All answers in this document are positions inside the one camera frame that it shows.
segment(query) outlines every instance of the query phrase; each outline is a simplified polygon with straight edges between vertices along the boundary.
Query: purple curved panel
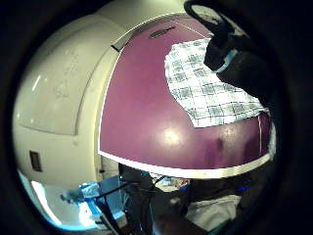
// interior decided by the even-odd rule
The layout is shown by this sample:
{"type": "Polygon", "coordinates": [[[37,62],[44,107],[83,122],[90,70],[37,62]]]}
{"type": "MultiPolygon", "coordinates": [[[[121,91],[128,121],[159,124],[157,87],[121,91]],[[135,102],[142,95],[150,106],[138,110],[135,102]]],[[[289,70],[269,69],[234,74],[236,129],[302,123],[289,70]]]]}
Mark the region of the purple curved panel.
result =
{"type": "Polygon", "coordinates": [[[193,19],[155,25],[132,38],[118,59],[102,113],[100,151],[123,159],[183,169],[243,165],[267,153],[265,114],[236,123],[194,128],[170,94],[164,58],[171,45],[207,35],[193,19]],[[161,28],[174,29],[155,39],[161,28]],[[260,136],[259,121],[262,129],[260,136]]]}

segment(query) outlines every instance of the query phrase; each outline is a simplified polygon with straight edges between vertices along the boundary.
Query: cable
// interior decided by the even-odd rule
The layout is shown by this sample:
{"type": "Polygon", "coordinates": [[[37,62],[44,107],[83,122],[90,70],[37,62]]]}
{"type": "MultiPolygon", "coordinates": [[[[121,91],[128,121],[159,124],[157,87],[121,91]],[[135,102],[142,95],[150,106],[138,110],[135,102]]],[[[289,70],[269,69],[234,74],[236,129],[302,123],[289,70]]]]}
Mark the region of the cable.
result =
{"type": "Polygon", "coordinates": [[[156,182],[151,186],[151,188],[149,189],[149,195],[148,197],[146,198],[146,200],[144,201],[144,203],[142,204],[142,207],[141,207],[141,211],[140,211],[140,218],[139,218],[139,222],[140,222],[140,227],[141,229],[146,233],[148,234],[147,232],[147,213],[149,211],[149,204],[150,204],[150,201],[151,201],[151,197],[152,197],[152,191],[154,191],[157,183],[159,183],[163,178],[165,178],[166,176],[162,176],[160,177],[159,179],[156,180],[156,182]],[[144,220],[144,212],[146,213],[146,219],[145,219],[145,223],[143,224],[142,221],[144,220]]]}
{"type": "Polygon", "coordinates": [[[119,186],[119,187],[116,187],[116,188],[110,190],[109,192],[104,193],[104,194],[101,194],[101,195],[99,195],[99,196],[97,196],[97,197],[94,197],[94,198],[95,198],[95,199],[99,199],[99,198],[106,197],[107,195],[109,195],[109,194],[111,194],[111,193],[113,193],[113,192],[116,192],[117,190],[122,189],[122,188],[124,188],[124,187],[126,187],[126,186],[128,186],[128,185],[130,185],[130,184],[133,184],[133,183],[124,183],[123,185],[121,185],[121,186],[119,186]]]}
{"type": "Polygon", "coordinates": [[[195,5],[212,8],[214,5],[214,2],[207,1],[207,0],[189,0],[184,3],[184,9],[189,16],[195,18],[198,22],[200,22],[208,30],[210,30],[214,35],[216,35],[212,38],[212,40],[214,40],[214,44],[217,47],[221,48],[222,45],[227,41],[228,33],[230,32],[232,27],[217,12],[215,13],[221,18],[220,20],[216,20],[217,24],[206,21],[194,11],[193,6],[195,5]]]}
{"type": "Polygon", "coordinates": [[[104,196],[104,198],[102,199],[104,200],[103,202],[101,202],[101,199],[97,199],[95,200],[95,205],[100,209],[100,211],[105,215],[103,217],[101,217],[101,221],[104,224],[107,224],[109,226],[109,229],[114,233],[114,234],[118,234],[118,235],[122,235],[123,233],[120,231],[117,222],[115,221],[111,209],[109,207],[108,204],[108,200],[107,197],[104,196]]]}

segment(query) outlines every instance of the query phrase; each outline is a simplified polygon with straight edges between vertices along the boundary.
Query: plaid cloth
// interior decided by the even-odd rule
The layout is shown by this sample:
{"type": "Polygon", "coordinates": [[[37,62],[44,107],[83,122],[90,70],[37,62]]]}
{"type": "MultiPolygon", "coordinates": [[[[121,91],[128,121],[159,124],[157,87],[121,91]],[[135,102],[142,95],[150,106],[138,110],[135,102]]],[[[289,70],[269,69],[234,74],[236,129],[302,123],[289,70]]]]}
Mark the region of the plaid cloth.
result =
{"type": "Polygon", "coordinates": [[[174,44],[165,56],[165,77],[194,127],[227,124],[268,113],[257,98],[222,82],[204,63],[209,38],[174,44]]]}

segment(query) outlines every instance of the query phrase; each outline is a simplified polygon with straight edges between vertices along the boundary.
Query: white trim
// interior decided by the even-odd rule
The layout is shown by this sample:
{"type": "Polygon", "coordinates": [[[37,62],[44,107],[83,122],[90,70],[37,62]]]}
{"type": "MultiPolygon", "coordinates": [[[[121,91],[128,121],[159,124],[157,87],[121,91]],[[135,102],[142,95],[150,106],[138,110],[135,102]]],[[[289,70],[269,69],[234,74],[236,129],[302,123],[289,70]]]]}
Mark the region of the white trim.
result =
{"type": "Polygon", "coordinates": [[[157,166],[152,164],[142,164],[139,162],[134,162],[131,160],[126,160],[102,151],[99,151],[99,154],[105,158],[111,159],[123,165],[128,165],[137,169],[144,171],[167,175],[172,177],[179,178],[224,178],[242,174],[248,171],[251,171],[270,160],[270,155],[266,154],[261,158],[254,160],[247,164],[241,164],[237,166],[227,167],[227,168],[217,168],[217,169],[183,169],[183,168],[171,168],[164,166],[157,166]]]}
{"type": "Polygon", "coordinates": [[[131,39],[131,37],[134,36],[135,33],[137,33],[137,30],[141,30],[141,29],[146,30],[158,24],[167,23],[167,22],[171,22],[171,21],[175,21],[179,19],[184,19],[184,18],[190,19],[189,15],[187,15],[187,13],[184,13],[184,12],[168,13],[168,14],[153,17],[151,19],[141,22],[133,26],[132,28],[128,29],[125,33],[123,33],[120,37],[116,39],[116,41],[113,43],[113,46],[117,47],[118,49],[123,48],[124,45],[131,39]]]}
{"type": "Polygon", "coordinates": [[[31,88],[32,91],[34,91],[36,89],[36,86],[37,86],[38,81],[40,80],[40,78],[41,78],[41,75],[38,75],[35,83],[33,84],[32,88],[31,88]]]}
{"type": "Polygon", "coordinates": [[[110,84],[111,84],[112,75],[113,75],[113,73],[115,71],[115,67],[117,65],[117,62],[119,61],[119,57],[121,56],[122,51],[123,51],[123,48],[118,52],[119,54],[118,54],[118,56],[116,58],[114,66],[112,67],[112,71],[111,71],[111,74],[110,74],[108,85],[106,87],[106,91],[103,93],[104,97],[103,97],[103,103],[102,103],[102,108],[101,108],[101,113],[100,113],[100,121],[99,121],[99,125],[98,125],[98,147],[97,147],[98,148],[98,153],[100,153],[101,124],[102,124],[102,115],[104,113],[104,107],[105,107],[105,104],[106,104],[106,98],[107,98],[108,90],[109,90],[109,87],[110,87],[110,84]]]}
{"type": "Polygon", "coordinates": [[[43,185],[36,181],[31,181],[31,186],[33,190],[35,191],[37,198],[40,202],[40,205],[44,209],[44,211],[49,215],[49,218],[52,219],[55,225],[60,226],[62,225],[61,221],[56,217],[56,215],[52,212],[48,205],[48,201],[46,198],[46,192],[43,185]]]}
{"type": "Polygon", "coordinates": [[[203,38],[207,38],[206,36],[204,36],[204,35],[202,35],[201,33],[199,33],[198,31],[195,31],[194,29],[192,29],[192,28],[190,28],[190,27],[188,27],[188,26],[186,26],[186,25],[184,25],[184,24],[182,24],[182,23],[178,23],[178,22],[176,22],[176,21],[173,21],[175,24],[178,24],[178,25],[181,25],[181,26],[183,26],[183,27],[185,27],[186,29],[188,29],[188,30],[190,30],[190,31],[192,31],[192,32],[195,32],[197,35],[200,35],[201,37],[203,37],[203,38]]]}
{"type": "Polygon", "coordinates": [[[261,121],[260,121],[260,116],[257,116],[258,120],[258,128],[260,131],[260,150],[259,150],[259,156],[262,154],[262,126],[261,126],[261,121]]]}

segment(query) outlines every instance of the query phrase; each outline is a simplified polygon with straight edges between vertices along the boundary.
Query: small black label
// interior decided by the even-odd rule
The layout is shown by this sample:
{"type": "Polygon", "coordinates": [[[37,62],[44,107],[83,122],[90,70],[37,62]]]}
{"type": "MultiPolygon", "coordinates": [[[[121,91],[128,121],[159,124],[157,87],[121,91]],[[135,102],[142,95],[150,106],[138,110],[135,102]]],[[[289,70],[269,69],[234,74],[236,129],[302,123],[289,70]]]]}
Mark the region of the small black label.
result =
{"type": "Polygon", "coordinates": [[[42,172],[41,163],[40,163],[40,155],[37,152],[29,151],[31,166],[33,170],[42,172]]]}

